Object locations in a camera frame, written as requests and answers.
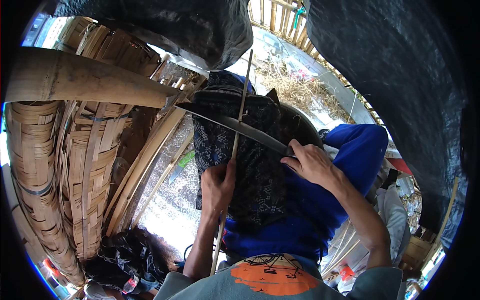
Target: knife handle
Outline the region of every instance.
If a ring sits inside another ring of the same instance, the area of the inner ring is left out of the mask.
[[[287,152],[285,153],[285,156],[291,157],[291,158],[297,158],[295,156],[295,152],[293,152],[293,148],[288,146],[287,147]]]

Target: knife blade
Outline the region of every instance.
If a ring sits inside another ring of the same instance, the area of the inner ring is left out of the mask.
[[[173,170],[170,179],[168,180],[168,184],[172,184],[172,182],[177,178],[177,176],[181,173],[183,168],[195,158],[195,150],[190,151],[189,153],[185,154],[185,156],[179,161],[179,164]]]
[[[295,157],[295,153],[293,152],[293,149],[291,147],[284,145],[283,143],[266,134],[265,132],[258,130],[248,124],[240,122],[234,118],[220,115],[198,104],[190,102],[178,103],[175,105],[175,107],[186,110],[187,112],[191,112],[192,114],[217,123],[218,125],[227,127],[228,129],[238,132],[248,138],[251,138],[267,146],[270,149],[279,152],[283,156]]]

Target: blue sleeve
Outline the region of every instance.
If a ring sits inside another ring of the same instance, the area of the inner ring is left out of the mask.
[[[396,300],[402,270],[391,267],[376,267],[363,272],[348,293],[351,300]]]

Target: green knife handle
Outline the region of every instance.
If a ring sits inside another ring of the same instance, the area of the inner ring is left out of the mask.
[[[184,168],[195,157],[195,150],[185,154],[185,156],[179,161],[179,166]]]

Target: hand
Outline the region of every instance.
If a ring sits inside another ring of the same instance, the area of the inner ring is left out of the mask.
[[[292,147],[298,160],[284,157],[280,162],[287,164],[306,180],[330,192],[341,181],[343,172],[330,161],[325,151],[312,144],[302,146],[295,139],[288,145]]]
[[[228,207],[235,188],[236,162],[231,159],[228,164],[210,167],[202,174],[202,214],[213,219]]]

